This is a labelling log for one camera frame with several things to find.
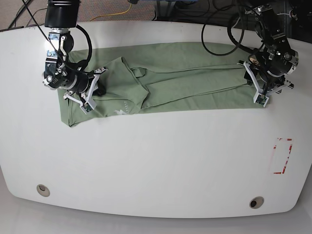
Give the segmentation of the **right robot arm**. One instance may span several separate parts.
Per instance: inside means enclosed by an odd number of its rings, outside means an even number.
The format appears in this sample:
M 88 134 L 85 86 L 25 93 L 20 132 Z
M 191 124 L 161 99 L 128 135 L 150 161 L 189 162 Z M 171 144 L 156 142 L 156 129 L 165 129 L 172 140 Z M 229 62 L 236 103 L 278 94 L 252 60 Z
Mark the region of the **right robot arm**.
M 65 90 L 64 99 L 78 103 L 85 113 L 89 113 L 96 108 L 92 96 L 106 93 L 98 80 L 107 69 L 85 70 L 92 57 L 92 43 L 85 29 L 77 24 L 79 6 L 78 0 L 50 0 L 47 3 L 44 26 L 51 31 L 47 38 L 43 84 L 53 90 Z M 80 30 L 87 39 L 87 58 L 77 63 L 69 61 L 69 53 L 74 47 L 71 28 Z

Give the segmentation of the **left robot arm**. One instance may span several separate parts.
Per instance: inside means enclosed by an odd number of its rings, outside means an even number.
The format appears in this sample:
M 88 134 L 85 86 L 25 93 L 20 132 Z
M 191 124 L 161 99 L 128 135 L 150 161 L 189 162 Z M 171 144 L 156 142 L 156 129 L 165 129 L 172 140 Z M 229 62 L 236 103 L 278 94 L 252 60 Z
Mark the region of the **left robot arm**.
M 256 88 L 253 101 L 264 103 L 273 93 L 281 93 L 285 87 L 293 88 L 293 84 L 286 80 L 286 76 L 297 68 L 299 55 L 291 48 L 279 17 L 268 1 L 235 0 L 229 7 L 237 8 L 237 13 L 231 16 L 227 26 L 229 39 L 235 47 L 226 55 L 232 54 L 237 49 L 249 53 L 248 59 L 240 61 L 239 64 L 246 69 L 247 84 Z M 261 38 L 261 46 L 258 49 L 242 45 L 243 39 L 236 41 L 232 35 L 233 21 L 243 20 L 243 16 L 248 14 L 254 15 L 256 20 L 255 32 Z

